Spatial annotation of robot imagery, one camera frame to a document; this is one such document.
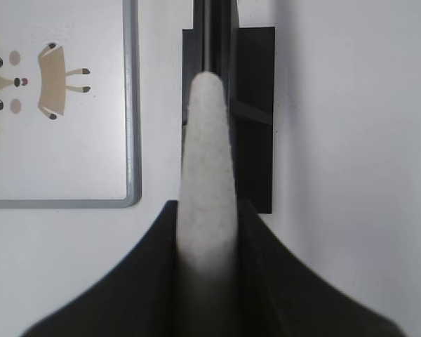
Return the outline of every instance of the white wall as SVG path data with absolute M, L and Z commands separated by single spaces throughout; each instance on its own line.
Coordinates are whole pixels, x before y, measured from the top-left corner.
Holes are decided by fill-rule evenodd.
M 192 2 L 139 2 L 142 201 L 0 211 L 0 337 L 99 280 L 178 195 L 181 29 Z M 276 189 L 266 221 L 328 281 L 421 337 L 421 0 L 239 8 L 242 25 L 277 26 Z
M 320 275 L 421 336 L 421 0 L 277 0 L 276 13 L 266 219 Z

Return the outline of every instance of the cartoon sticker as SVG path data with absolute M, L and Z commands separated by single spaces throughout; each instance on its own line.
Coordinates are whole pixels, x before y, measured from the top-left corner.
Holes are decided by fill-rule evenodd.
M 20 63 L 20 54 L 17 51 L 12 51 L 8 57 L 8 62 L 12 66 L 17 66 Z M 7 66 L 0 55 L 0 68 Z M 76 74 L 90 74 L 91 71 L 87 68 L 79 68 L 66 72 L 64 48 L 57 46 L 54 43 L 47 45 L 38 55 L 39 68 L 41 70 L 41 94 L 39 96 L 38 108 L 39 110 L 51 120 L 58 118 L 58 115 L 63 116 L 65 111 L 66 91 L 74 91 L 77 93 L 87 93 L 90 91 L 90 86 L 69 86 L 67 85 L 67 77 Z M 6 79 L 0 76 L 0 92 L 8 87 L 14 86 L 20 88 L 29 85 L 30 80 L 24 78 Z M 17 114 L 22 109 L 22 103 L 18 99 L 13 99 L 9 103 L 11 112 Z M 5 109 L 6 102 L 0 98 L 0 111 Z

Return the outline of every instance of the white felt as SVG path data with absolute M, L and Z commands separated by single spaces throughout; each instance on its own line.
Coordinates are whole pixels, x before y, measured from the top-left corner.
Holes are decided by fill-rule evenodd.
M 192 84 L 178 210 L 181 336 L 234 333 L 236 195 L 222 82 Z

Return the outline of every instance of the whiteboard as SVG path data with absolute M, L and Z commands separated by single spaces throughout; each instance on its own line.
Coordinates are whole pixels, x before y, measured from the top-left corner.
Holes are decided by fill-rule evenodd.
M 0 207 L 140 197 L 131 1 L 0 1 Z

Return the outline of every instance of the black metal mount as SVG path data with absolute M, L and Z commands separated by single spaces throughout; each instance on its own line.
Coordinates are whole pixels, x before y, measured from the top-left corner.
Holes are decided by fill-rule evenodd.
M 217 74 L 225 87 L 236 193 L 272 212 L 274 27 L 240 28 L 236 0 L 194 0 L 182 32 L 182 136 L 193 78 Z

